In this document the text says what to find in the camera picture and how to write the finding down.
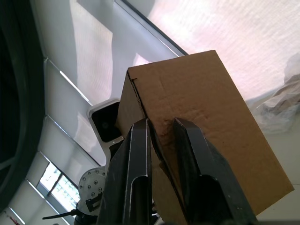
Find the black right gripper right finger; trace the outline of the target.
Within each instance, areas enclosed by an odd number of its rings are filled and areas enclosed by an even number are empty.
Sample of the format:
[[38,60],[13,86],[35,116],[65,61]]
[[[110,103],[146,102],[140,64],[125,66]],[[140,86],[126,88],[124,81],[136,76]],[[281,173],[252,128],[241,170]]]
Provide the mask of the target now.
[[180,185],[190,225],[256,225],[229,163],[194,123],[175,118]]

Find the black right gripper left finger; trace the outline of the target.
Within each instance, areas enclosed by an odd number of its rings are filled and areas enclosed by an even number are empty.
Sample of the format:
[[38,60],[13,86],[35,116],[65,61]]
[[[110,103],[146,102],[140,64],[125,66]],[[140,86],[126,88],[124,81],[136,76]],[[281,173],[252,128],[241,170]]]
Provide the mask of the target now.
[[149,225],[151,213],[151,135],[148,120],[142,119],[110,161],[97,224]]

